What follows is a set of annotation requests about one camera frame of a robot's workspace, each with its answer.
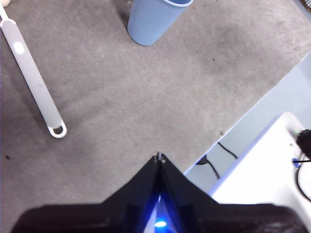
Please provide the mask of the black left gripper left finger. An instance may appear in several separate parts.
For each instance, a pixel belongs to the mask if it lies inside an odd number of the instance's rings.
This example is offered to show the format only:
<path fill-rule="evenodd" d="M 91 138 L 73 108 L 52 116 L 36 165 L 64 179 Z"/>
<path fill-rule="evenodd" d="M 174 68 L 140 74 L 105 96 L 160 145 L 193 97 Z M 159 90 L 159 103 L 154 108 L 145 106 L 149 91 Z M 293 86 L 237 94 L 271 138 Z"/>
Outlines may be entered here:
<path fill-rule="evenodd" d="M 14 233 L 142 233 L 158 200 L 156 156 L 123 187 L 96 204 L 45 205 L 25 211 Z"/>

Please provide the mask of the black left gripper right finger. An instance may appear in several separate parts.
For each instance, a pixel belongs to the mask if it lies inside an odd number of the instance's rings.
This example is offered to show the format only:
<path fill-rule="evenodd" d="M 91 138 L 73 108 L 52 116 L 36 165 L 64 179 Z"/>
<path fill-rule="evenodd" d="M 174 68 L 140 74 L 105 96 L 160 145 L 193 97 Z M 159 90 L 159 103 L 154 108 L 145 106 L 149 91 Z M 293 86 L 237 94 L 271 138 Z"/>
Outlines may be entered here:
<path fill-rule="evenodd" d="M 220 204 L 190 182 L 160 153 L 161 198 L 179 233 L 306 233 L 289 207 L 273 204 Z"/>

